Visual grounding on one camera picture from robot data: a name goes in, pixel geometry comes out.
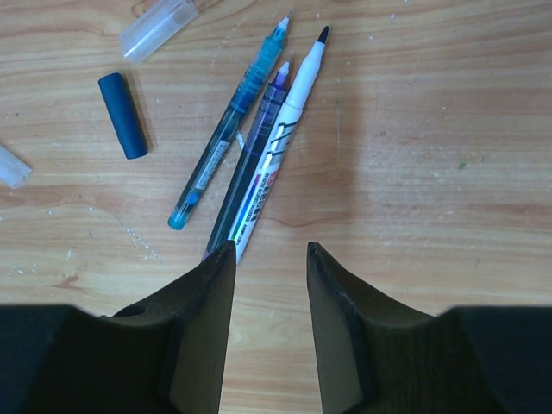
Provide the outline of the white blue marker pen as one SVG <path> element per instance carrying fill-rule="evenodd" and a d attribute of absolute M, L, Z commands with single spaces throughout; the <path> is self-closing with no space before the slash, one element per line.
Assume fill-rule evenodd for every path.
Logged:
<path fill-rule="evenodd" d="M 228 238 L 235 242 L 236 261 L 240 262 L 254 226 L 267 200 L 285 158 L 304 106 L 320 70 L 329 28 L 324 27 L 303 59 L 291 88 L 282 103 L 268 137 L 256 151 L 252 171 L 243 179 L 238 208 Z"/>

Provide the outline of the clear plastic pen cap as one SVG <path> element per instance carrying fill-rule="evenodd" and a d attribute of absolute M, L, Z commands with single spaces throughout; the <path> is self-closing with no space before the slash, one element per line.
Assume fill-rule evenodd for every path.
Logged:
<path fill-rule="evenodd" d="M 28 181 L 32 168 L 19 160 L 8 149 L 0 147 L 0 177 L 11 189 L 17 189 Z"/>

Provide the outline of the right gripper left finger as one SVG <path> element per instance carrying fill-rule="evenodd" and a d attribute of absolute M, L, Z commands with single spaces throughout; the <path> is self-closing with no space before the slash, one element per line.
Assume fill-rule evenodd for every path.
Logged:
<path fill-rule="evenodd" d="M 216 413 L 235 244 L 110 317 L 69 304 L 1 308 L 4 413 Z"/>

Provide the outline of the dark blue pen cap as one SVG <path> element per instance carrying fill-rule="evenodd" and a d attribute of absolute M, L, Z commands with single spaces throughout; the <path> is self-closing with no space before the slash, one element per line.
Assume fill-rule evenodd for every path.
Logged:
<path fill-rule="evenodd" d="M 113 72 L 100 78 L 98 86 L 126 159 L 145 156 L 147 141 L 125 77 Z"/>

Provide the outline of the purple marker pen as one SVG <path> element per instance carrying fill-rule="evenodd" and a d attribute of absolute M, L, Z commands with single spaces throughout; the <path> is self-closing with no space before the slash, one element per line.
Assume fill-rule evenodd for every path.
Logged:
<path fill-rule="evenodd" d="M 248 186 L 254 176 L 260 153 L 267 143 L 273 123 L 285 100 L 287 79 L 291 66 L 292 59 L 286 60 L 264 92 L 218 212 L 215 225 L 210 233 L 202 260 L 205 260 L 213 251 L 218 249 L 221 243 L 229 238 L 229 232 L 238 216 L 242 201 L 246 197 Z"/>

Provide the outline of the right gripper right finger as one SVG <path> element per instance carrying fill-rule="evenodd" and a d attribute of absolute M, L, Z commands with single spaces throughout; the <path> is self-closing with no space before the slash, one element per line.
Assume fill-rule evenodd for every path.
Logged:
<path fill-rule="evenodd" d="M 548 306 L 454 306 L 431 316 L 315 241 L 306 278 L 323 412 L 550 412 Z"/>

